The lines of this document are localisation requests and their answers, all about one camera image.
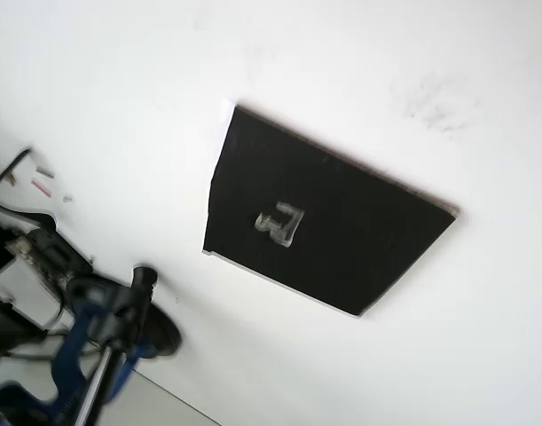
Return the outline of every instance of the blue metal frame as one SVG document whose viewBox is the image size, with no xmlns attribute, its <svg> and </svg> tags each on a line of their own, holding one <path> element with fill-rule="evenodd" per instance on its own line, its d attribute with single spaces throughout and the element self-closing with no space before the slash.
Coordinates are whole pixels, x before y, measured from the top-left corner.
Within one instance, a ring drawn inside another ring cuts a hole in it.
<svg viewBox="0 0 542 426">
<path fill-rule="evenodd" d="M 63 344 L 51 362 L 51 377 L 58 388 L 58 396 L 54 400 L 41 401 L 19 383 L 9 381 L 0 385 L 0 412 L 5 408 L 12 408 L 20 412 L 36 410 L 50 419 L 50 425 L 59 426 L 62 424 L 72 405 L 80 398 L 87 383 L 87 379 L 79 368 L 79 359 L 83 347 L 88 342 L 88 328 L 91 320 L 104 314 L 106 311 L 102 308 L 94 304 L 86 304 L 75 319 L 74 326 L 67 333 Z M 153 346 L 142 336 L 135 350 L 125 359 L 119 369 L 107 402 L 119 394 L 143 356 L 153 358 L 150 356 L 153 351 Z M 0 426 L 9 424 L 6 420 L 0 421 Z"/>
</svg>

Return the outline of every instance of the black knob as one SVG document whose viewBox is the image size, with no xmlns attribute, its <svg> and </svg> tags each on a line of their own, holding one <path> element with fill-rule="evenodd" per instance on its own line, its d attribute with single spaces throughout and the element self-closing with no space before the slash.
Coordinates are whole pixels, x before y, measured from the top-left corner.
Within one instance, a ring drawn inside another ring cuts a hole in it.
<svg viewBox="0 0 542 426">
<path fill-rule="evenodd" d="M 132 287 L 153 288 L 158 280 L 158 273 L 147 266 L 138 266 L 132 273 Z"/>
</svg>

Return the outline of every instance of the black square panel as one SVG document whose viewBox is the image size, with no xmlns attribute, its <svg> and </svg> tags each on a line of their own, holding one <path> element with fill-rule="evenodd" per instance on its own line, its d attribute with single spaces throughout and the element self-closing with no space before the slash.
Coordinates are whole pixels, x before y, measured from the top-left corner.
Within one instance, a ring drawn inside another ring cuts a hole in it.
<svg viewBox="0 0 542 426">
<path fill-rule="evenodd" d="M 237 106 L 204 250 L 358 315 L 454 221 L 451 211 Z"/>
</svg>

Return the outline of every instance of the wire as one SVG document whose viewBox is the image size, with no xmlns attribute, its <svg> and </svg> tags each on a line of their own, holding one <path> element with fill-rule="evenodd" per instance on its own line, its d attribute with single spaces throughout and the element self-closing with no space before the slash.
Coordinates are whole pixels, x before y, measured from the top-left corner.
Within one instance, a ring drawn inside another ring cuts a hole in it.
<svg viewBox="0 0 542 426">
<path fill-rule="evenodd" d="M 65 330 L 65 329 L 58 330 L 54 333 L 48 333 L 46 337 L 62 337 L 63 338 L 67 335 L 67 333 L 69 333 L 69 330 Z M 101 349 L 98 347 L 96 343 L 89 342 L 89 344 L 93 345 L 95 348 L 88 351 L 83 351 L 80 354 L 80 359 L 87 358 L 87 357 L 90 357 L 91 355 L 95 355 L 96 353 L 101 352 Z M 55 354 L 54 355 L 38 355 L 38 354 L 33 354 L 33 353 L 16 353 L 16 352 L 10 352 L 10 351 L 3 353 L 1 356 L 4 358 L 21 359 L 24 361 L 34 361 L 34 362 L 48 362 L 48 361 L 52 361 L 55 358 Z"/>
<path fill-rule="evenodd" d="M 61 316 L 64 313 L 64 308 L 66 307 L 66 292 L 64 291 L 64 289 L 54 283 L 52 283 L 51 286 L 58 294 L 59 308 L 58 311 L 54 314 L 54 316 L 51 317 L 48 322 L 43 325 L 43 329 L 46 331 L 50 330 L 52 327 L 58 324 L 58 321 L 61 319 Z"/>
<path fill-rule="evenodd" d="M 1 181 L 9 174 L 11 173 L 16 166 L 19 165 L 19 163 L 24 160 L 24 158 L 30 154 L 30 148 L 25 149 L 20 154 L 18 154 L 14 160 L 3 170 L 3 172 L 0 174 L 0 183 Z M 26 211 L 15 211 L 12 209 L 7 209 L 4 206 L 0 205 L 0 211 L 3 213 L 6 213 L 9 216 L 16 217 L 20 220 L 24 220 L 30 223 L 34 223 L 35 225 L 40 226 L 41 228 L 48 229 L 51 231 L 56 230 L 56 221 L 54 218 L 48 214 L 45 213 L 30 213 Z"/>
<path fill-rule="evenodd" d="M 80 358 L 86 358 L 96 353 L 100 353 L 99 348 L 91 349 L 81 353 Z M 55 355 L 36 355 L 30 353 L 15 353 L 15 352 L 6 352 L 3 354 L 3 357 L 10 359 L 21 359 L 23 361 L 33 361 L 33 362 L 49 362 L 53 361 Z"/>
</svg>

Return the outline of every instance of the pink object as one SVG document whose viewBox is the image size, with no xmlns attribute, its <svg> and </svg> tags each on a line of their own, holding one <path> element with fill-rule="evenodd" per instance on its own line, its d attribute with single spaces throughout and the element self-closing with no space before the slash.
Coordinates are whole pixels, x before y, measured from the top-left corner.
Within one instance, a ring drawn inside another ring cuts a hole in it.
<svg viewBox="0 0 542 426">
<path fill-rule="evenodd" d="M 41 193 L 43 193 L 46 197 L 51 198 L 51 192 L 48 188 L 44 187 L 40 182 L 38 182 L 36 179 L 32 179 L 32 185 L 34 185 Z"/>
</svg>

